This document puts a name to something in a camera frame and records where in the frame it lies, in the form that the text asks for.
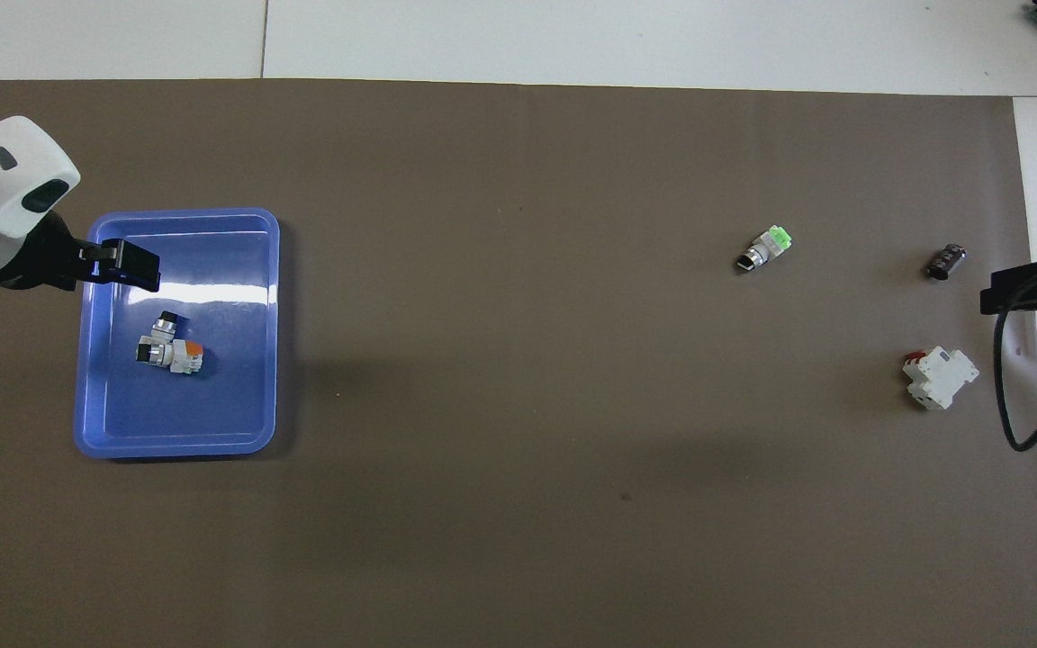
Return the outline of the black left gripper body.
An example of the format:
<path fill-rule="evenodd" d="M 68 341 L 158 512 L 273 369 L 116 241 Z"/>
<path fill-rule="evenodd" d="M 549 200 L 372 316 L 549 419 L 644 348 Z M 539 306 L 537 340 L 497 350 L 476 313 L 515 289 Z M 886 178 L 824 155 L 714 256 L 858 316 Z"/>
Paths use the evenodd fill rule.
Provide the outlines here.
<path fill-rule="evenodd" d="M 81 250 L 60 214 L 46 213 L 11 261 L 0 269 L 0 287 L 20 291 L 46 284 L 73 292 L 84 269 Z"/>

